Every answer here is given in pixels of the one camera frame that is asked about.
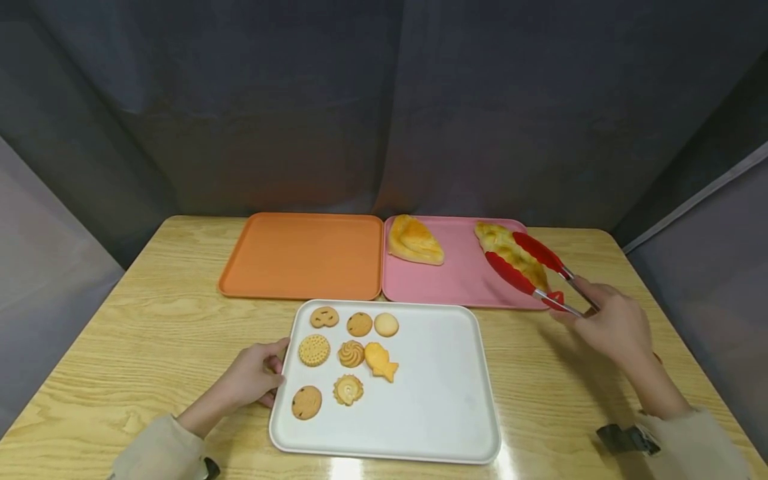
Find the fish-shaped cookie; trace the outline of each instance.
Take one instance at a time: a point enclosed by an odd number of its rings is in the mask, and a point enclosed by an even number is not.
[[[366,345],[366,363],[373,371],[373,376],[382,376],[392,383],[399,363],[389,361],[389,352],[378,342]]]

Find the pink tray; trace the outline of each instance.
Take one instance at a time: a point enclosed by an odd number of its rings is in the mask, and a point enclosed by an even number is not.
[[[524,310],[546,305],[506,283],[488,265],[475,236],[478,221],[497,223],[525,232],[517,220],[502,218],[420,217],[445,251],[441,266],[406,262],[387,253],[387,237],[394,217],[384,223],[382,291],[393,302],[441,303]]]

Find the wooden table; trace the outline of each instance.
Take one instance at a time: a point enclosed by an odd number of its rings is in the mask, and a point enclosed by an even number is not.
[[[301,302],[232,300],[216,290],[244,221],[172,217],[163,224],[0,442],[3,478],[105,478],[114,457],[140,430],[164,412],[178,414],[239,349],[290,332]],[[759,473],[755,478],[768,478],[754,447],[613,239],[599,230],[531,232],[574,271],[640,301],[655,350],[683,393],[710,409]],[[571,294],[569,301],[584,307],[577,297]],[[210,456],[228,479],[647,477],[639,456],[618,461],[594,435],[608,422],[630,424],[639,407],[608,361],[546,313],[474,311],[502,423],[502,450],[490,465],[285,454],[271,445],[270,412],[260,406],[225,419],[208,437]]]

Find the tray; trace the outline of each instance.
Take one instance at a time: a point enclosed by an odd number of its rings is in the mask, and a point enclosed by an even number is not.
[[[341,319],[334,327],[316,329],[310,314],[331,306]],[[396,316],[400,330],[383,338],[375,329],[354,338],[346,331],[347,319],[356,312]],[[302,339],[324,335],[330,357],[310,368],[299,359]],[[374,377],[363,362],[354,369],[339,363],[342,343],[355,339],[366,345],[379,342],[390,360],[400,367],[395,382]],[[272,443],[284,452],[351,457],[400,458],[428,462],[485,464],[501,446],[488,367],[480,329],[466,308],[388,302],[310,300],[296,312],[291,344],[270,417]],[[363,384],[363,395],[352,406],[333,397],[333,384],[352,374]],[[309,420],[291,412],[293,395],[303,386],[317,387],[323,404]]]
[[[255,214],[218,288],[225,296],[374,299],[381,246],[382,221],[373,215]]]
[[[407,262],[387,253],[386,238],[394,217],[384,223],[382,291],[394,302],[448,303],[488,308],[545,310],[540,300],[510,286],[488,265],[475,236],[478,221],[525,232],[517,220],[417,216],[445,251],[441,266]]]

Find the round cookie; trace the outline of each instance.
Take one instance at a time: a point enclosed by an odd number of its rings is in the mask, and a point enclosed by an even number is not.
[[[310,335],[299,344],[299,359],[306,366],[322,365],[330,353],[331,345],[322,335]]]
[[[339,362],[350,369],[355,368],[366,359],[365,349],[355,340],[344,342],[339,349]]]
[[[293,396],[291,411],[299,420],[309,420],[320,411],[323,404],[323,394],[310,385],[303,386]]]
[[[323,326],[335,326],[339,322],[339,313],[329,306],[321,306],[310,315],[310,323],[316,329]]]
[[[344,375],[333,384],[333,396],[340,405],[351,406],[362,397],[362,383],[354,375]]]
[[[392,336],[400,329],[400,324],[397,319],[391,313],[380,313],[376,315],[376,320],[373,322],[373,328],[381,336]]]
[[[346,331],[351,336],[366,336],[371,331],[373,320],[368,313],[358,312],[346,322]]]

